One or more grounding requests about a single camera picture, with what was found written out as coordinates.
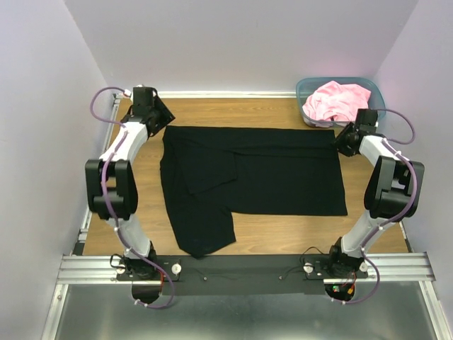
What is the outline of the teal plastic bin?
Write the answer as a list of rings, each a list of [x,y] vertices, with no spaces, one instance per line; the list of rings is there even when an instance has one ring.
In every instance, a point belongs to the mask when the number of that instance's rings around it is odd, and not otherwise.
[[[313,128],[331,128],[331,127],[343,127],[348,123],[345,121],[317,121],[308,118],[302,112],[302,106],[305,104],[306,99],[310,96],[318,87],[330,82],[336,81],[339,84],[358,84],[371,91],[371,96],[368,100],[368,108],[371,109],[383,109],[385,107],[384,99],[381,95],[380,90],[372,81],[362,77],[351,77],[351,76],[337,76],[337,77],[310,77],[299,81],[296,85],[296,97],[299,106],[299,111],[304,123]]]

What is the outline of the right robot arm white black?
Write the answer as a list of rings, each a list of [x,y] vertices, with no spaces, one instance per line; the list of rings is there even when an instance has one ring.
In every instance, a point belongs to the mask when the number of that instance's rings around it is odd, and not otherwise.
[[[365,211],[354,227],[331,247],[326,259],[327,272],[336,278],[360,270],[369,248],[384,231],[415,214],[425,167],[411,161],[390,145],[397,142],[377,133],[378,112],[357,111],[334,145],[339,153],[360,154],[374,167],[364,194]]]

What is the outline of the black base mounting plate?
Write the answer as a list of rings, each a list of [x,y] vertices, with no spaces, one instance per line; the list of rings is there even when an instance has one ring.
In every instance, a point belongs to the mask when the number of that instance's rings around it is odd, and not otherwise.
[[[332,295],[352,300],[357,280],[367,278],[358,268],[331,264],[325,254],[163,256],[155,260],[163,273],[141,259],[114,254],[110,266],[116,279],[131,283],[132,296],[143,302],[209,295]]]

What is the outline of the pink t shirt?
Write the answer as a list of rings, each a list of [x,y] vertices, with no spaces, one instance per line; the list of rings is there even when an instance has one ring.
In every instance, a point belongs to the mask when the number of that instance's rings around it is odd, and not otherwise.
[[[307,97],[302,112],[317,121],[355,121],[359,109],[368,108],[371,91],[358,84],[330,81]]]

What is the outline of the black t shirt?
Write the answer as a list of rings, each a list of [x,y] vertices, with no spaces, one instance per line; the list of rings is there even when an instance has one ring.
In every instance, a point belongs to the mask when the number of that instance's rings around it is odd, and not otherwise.
[[[232,215],[345,216],[331,130],[167,127],[160,162],[178,247],[195,258],[236,240]]]

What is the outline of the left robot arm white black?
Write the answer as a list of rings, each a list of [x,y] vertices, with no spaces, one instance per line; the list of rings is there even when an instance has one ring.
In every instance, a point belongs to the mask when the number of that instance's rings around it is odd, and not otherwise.
[[[131,100],[121,120],[102,118],[94,112],[96,99],[106,91],[119,91]],[[157,272],[161,280],[170,281],[171,277],[157,264],[154,245],[136,215],[139,195],[132,165],[149,138],[157,135],[175,116],[154,87],[143,85],[130,91],[104,87],[94,94],[89,110],[95,119],[116,125],[119,130],[104,153],[85,164],[88,208],[113,228],[123,247],[127,269],[131,268],[142,280],[152,278]]]

